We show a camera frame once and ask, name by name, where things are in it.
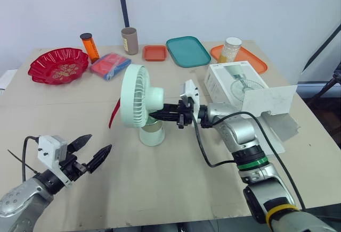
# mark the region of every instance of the fan image on box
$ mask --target fan image on box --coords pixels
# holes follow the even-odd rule
[[[261,84],[246,79],[243,69],[240,65],[225,66],[229,74],[236,80],[231,84],[231,92],[233,96],[240,100],[244,100],[245,92],[264,88]]]
[[[164,107],[164,90],[151,87],[149,74],[142,65],[128,66],[121,88],[120,113],[126,127],[140,128],[140,140],[156,146],[165,139],[163,122],[149,116]]]

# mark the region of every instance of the table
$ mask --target table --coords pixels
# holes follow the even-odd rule
[[[221,42],[204,43],[207,50]],[[243,46],[268,64],[262,78],[269,87],[287,82],[254,41]],[[101,54],[125,55],[122,46],[99,47]],[[31,81],[31,61],[47,52],[36,49],[18,70],[0,98],[0,195],[21,183],[21,165],[6,151],[20,155],[26,136],[59,135],[68,142],[93,134],[77,153],[79,162],[88,162],[101,147],[113,144],[107,160],[98,170],[83,175],[71,188],[62,189],[39,218],[35,231],[83,230],[248,216],[245,187],[234,164],[210,168],[201,156],[192,127],[178,129],[166,122],[165,141],[156,147],[144,146],[138,130],[124,128],[116,116],[108,122],[119,99],[123,73],[104,81],[85,72],[63,86]],[[164,62],[144,62],[142,46],[133,63],[149,71],[151,84],[165,89],[165,102],[176,103],[180,84],[193,79],[202,104],[210,102],[203,79],[207,66],[180,68],[169,57]],[[291,172],[307,208],[341,202],[341,152],[317,118],[296,94],[290,115],[300,125],[299,134],[284,143],[281,157]],[[201,129],[208,158],[217,162],[232,158],[214,129]],[[27,163],[38,171],[45,168],[30,143]],[[284,182],[298,200],[284,172],[272,160]],[[27,177],[33,174],[27,169]]]

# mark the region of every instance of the red ribbon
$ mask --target red ribbon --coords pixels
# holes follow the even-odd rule
[[[110,118],[110,121],[109,121],[109,128],[111,127],[112,121],[113,121],[113,119],[114,119],[114,117],[115,117],[115,115],[116,115],[116,113],[117,113],[117,111],[119,109],[120,101],[121,101],[121,99],[119,99],[117,101],[116,106],[115,106],[115,108],[114,108],[114,110],[113,110],[113,112],[111,114],[111,118]]]

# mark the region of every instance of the fan stand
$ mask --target fan stand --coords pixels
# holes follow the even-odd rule
[[[141,142],[147,146],[156,146],[161,144],[164,139],[165,130],[163,122],[149,116],[145,126],[140,128]]]

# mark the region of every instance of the teal tray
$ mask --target teal tray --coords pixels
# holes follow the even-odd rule
[[[202,66],[211,61],[210,55],[196,37],[169,39],[166,45],[174,62],[181,67]]]

